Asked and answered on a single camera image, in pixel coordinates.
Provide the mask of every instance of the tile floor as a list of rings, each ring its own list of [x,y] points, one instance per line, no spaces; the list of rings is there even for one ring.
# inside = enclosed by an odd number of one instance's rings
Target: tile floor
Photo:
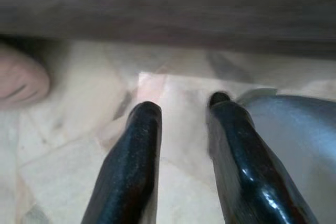
[[[138,102],[163,110],[157,223],[224,223],[205,104],[256,87],[336,100],[336,60],[110,42],[44,51],[47,99],[0,113],[0,223],[80,223],[102,161]]]

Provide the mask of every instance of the marble floor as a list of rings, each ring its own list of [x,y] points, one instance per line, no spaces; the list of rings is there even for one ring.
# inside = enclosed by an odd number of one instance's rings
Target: marble floor
[[[111,42],[54,42],[52,91],[0,113],[0,223],[80,223],[133,106],[161,106],[157,223],[224,223],[206,153],[205,104],[253,88],[336,100],[336,59]]]

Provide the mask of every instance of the floor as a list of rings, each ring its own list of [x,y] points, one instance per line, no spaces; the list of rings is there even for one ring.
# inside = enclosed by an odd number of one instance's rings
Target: floor
[[[1,223],[80,223],[104,157],[144,100],[163,111],[157,223],[224,223],[206,154],[208,96],[273,87],[336,99],[336,60],[319,56],[87,41],[43,54],[49,97],[0,113]]]

